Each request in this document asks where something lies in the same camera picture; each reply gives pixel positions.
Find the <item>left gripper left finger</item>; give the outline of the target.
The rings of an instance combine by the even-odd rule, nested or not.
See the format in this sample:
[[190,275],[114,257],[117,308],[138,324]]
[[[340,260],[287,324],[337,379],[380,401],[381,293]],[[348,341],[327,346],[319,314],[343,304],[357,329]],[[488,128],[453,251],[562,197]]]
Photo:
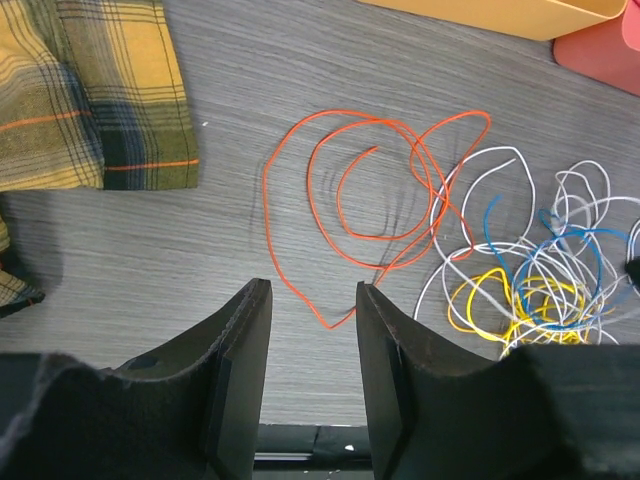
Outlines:
[[248,479],[272,318],[254,279],[115,369],[60,352],[1,357],[5,479]]

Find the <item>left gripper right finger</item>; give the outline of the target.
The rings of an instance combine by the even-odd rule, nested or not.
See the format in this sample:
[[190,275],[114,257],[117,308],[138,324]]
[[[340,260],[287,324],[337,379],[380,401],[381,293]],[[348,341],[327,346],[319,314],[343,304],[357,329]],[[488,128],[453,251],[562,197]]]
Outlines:
[[639,349],[476,355],[359,284],[356,326],[378,479],[635,479]]

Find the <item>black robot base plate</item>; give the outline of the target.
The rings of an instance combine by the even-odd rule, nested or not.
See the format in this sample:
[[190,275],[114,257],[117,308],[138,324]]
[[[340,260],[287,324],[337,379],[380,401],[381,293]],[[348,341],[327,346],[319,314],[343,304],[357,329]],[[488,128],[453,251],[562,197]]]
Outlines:
[[260,424],[254,470],[372,472],[367,427]]

